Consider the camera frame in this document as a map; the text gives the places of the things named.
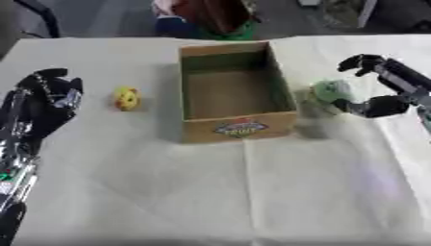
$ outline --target red and yellow ball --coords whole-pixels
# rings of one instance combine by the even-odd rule
[[[121,111],[132,111],[140,105],[140,94],[137,89],[120,86],[114,92],[114,104]]]

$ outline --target brown bag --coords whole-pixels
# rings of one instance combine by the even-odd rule
[[[218,35],[235,32],[251,18],[241,0],[183,0],[173,11]]]

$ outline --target open cardboard box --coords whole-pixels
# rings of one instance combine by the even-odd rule
[[[183,141],[287,135],[296,105],[267,42],[181,49]]]

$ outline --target white tabletop covering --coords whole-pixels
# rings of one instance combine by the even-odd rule
[[[368,120],[327,117],[301,104],[290,136],[179,143],[177,49],[201,43],[64,38],[14,47],[0,63],[2,94],[47,67],[69,68],[86,93],[78,116],[44,143],[41,179],[16,245],[427,240],[430,136],[413,110]],[[388,93],[375,76],[337,72],[338,62],[359,53],[431,75],[430,36],[293,37],[272,45],[295,91],[344,78],[359,99]],[[143,109],[110,106],[122,85],[141,91]]]

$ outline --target robotic hand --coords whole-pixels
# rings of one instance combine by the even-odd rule
[[[38,179],[42,141],[75,116],[82,80],[64,68],[37,71],[10,91],[0,109],[0,245],[10,245]]]
[[[374,118],[404,113],[410,106],[418,107],[422,124],[431,133],[431,80],[403,63],[375,55],[358,55],[342,61],[339,71],[359,69],[356,76],[370,72],[378,74],[378,81],[396,95],[378,96],[362,104],[339,98],[331,102],[339,110]]]

